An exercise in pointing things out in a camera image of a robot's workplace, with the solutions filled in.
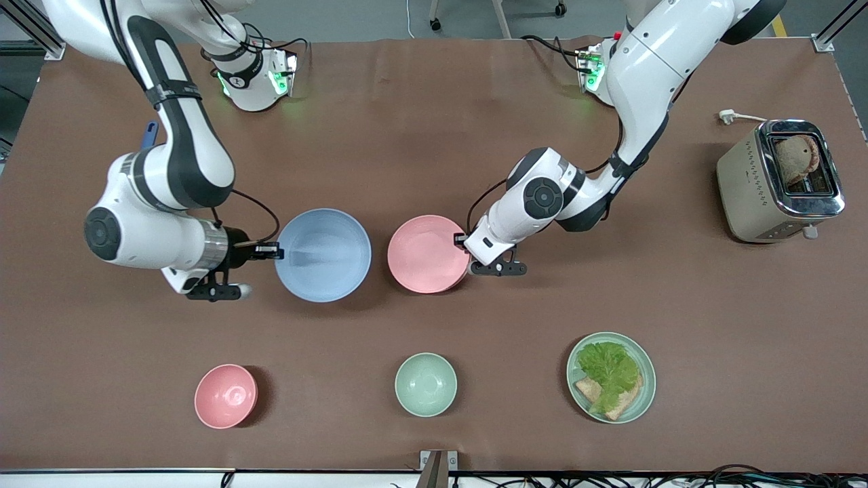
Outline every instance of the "gray floor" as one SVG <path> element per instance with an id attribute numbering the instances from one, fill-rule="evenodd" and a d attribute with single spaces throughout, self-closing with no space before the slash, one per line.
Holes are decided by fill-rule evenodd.
<path id="1" fill-rule="evenodd" d="M 624 9 L 616 0 L 567 0 L 569 11 L 557 18 L 557 0 L 505 0 L 512 35 L 536 34 L 551 38 L 586 34 L 609 35 L 622 28 Z M 790 36 L 806 36 L 820 30 L 842 10 L 848 0 L 790 0 L 782 18 Z M 418 38 L 501 36 L 490 0 L 441 0 L 437 13 L 443 28 L 432 32 L 428 24 L 429 0 L 409 0 L 410 28 Z M 306 37 L 315 43 L 405 39 L 407 3 L 404 0 L 259 0 L 237 15 L 257 25 L 275 39 Z M 22 33 L 0 16 L 0 40 L 20 38 Z M 180 33 L 177 39 L 190 40 Z M 856 19 L 835 41 L 835 54 L 857 112 L 868 117 L 868 13 Z M 29 97 L 42 61 L 0 56 L 0 85 Z M 0 89 L 0 136 L 14 141 L 26 102 Z"/>

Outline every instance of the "pink bowl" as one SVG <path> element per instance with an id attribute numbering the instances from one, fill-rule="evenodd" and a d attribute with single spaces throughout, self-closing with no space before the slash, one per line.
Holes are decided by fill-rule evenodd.
<path id="1" fill-rule="evenodd" d="M 217 366 L 202 377 L 194 404 L 202 424 L 213 429 L 234 427 L 256 405 L 256 381 L 242 366 Z"/>
<path id="2" fill-rule="evenodd" d="M 410 219 L 389 242 L 389 269 L 395 280 L 416 293 L 454 287 L 467 273 L 470 255 L 453 244 L 463 230 L 440 215 Z"/>

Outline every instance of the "lettuce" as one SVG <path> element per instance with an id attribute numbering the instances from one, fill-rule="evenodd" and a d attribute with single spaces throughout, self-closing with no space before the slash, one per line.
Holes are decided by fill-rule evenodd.
<path id="1" fill-rule="evenodd" d="M 636 386 L 639 367 L 627 354 L 627 349 L 614 342 L 588 344 L 579 352 L 579 367 L 602 387 L 600 398 L 591 412 L 609 412 L 618 406 L 618 396 Z"/>

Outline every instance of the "blue handle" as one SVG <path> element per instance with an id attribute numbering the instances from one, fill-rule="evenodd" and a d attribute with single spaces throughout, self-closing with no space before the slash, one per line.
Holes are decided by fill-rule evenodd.
<path id="1" fill-rule="evenodd" d="M 141 139 L 141 148 L 150 148 L 157 141 L 157 132 L 160 132 L 160 124 L 157 121 L 148 122 L 145 126 L 145 136 Z"/>

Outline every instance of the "yellow tape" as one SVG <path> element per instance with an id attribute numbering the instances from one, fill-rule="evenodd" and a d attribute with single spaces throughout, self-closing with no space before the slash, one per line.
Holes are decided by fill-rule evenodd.
<path id="1" fill-rule="evenodd" d="M 784 28 L 784 21 L 780 20 L 780 16 L 776 16 L 774 20 L 772 20 L 772 29 L 774 29 L 774 35 L 777 37 L 786 37 L 786 29 Z"/>

